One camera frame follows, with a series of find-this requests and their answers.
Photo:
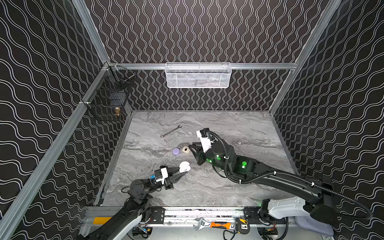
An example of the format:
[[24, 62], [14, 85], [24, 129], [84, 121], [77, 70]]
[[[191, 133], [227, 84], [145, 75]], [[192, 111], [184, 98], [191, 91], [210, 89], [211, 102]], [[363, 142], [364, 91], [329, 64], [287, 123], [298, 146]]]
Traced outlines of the beige earbud charging case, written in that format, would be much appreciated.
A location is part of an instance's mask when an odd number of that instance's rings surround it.
[[188, 146], [183, 146], [182, 147], [182, 152], [185, 153], [185, 154], [188, 154], [191, 152], [190, 148]]

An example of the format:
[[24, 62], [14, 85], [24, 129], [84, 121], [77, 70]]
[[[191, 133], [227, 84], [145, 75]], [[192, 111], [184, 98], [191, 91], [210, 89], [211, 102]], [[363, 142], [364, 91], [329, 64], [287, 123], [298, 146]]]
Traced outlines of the white round earbud case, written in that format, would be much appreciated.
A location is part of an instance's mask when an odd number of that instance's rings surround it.
[[188, 172], [191, 170], [191, 166], [190, 166], [190, 163], [189, 162], [181, 162], [180, 165], [179, 165], [179, 172], [180, 173], [184, 173], [184, 172]]

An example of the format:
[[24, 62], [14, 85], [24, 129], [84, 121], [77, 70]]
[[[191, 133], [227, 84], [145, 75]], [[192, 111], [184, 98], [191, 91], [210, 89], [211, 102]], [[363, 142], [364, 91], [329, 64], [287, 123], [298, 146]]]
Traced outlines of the purple earbud case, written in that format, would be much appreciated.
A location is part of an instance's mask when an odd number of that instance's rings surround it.
[[179, 148], [174, 148], [173, 150], [172, 150], [172, 154], [174, 155], [174, 156], [177, 156], [177, 155], [179, 155], [180, 154], [180, 149]]

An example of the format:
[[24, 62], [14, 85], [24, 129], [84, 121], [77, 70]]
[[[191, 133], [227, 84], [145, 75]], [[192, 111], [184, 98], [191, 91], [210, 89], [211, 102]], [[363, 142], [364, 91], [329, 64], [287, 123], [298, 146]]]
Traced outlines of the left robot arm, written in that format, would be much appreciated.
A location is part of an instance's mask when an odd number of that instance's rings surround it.
[[151, 217], [151, 193], [174, 188], [181, 177], [191, 170], [189, 162], [178, 167], [161, 166], [145, 179], [136, 179], [128, 186], [130, 196], [123, 207], [105, 224], [87, 236], [78, 235], [78, 240], [121, 240], [133, 227], [145, 224]]

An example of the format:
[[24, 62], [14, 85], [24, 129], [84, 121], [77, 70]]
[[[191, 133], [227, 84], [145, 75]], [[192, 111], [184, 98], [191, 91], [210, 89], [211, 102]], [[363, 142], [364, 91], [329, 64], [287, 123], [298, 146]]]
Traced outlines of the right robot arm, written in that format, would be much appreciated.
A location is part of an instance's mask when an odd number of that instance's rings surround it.
[[[305, 216], [334, 225], [340, 218], [369, 221], [373, 212], [355, 199], [334, 190], [330, 178], [311, 179], [268, 166], [256, 159], [237, 155], [234, 147], [219, 135], [205, 128], [197, 131], [199, 142], [188, 147], [197, 164], [210, 164], [219, 176], [238, 185], [265, 185], [290, 193], [292, 198], [262, 201], [260, 216], [269, 221], [286, 217]], [[340, 213], [335, 202], [345, 200], [365, 211], [365, 215]]]

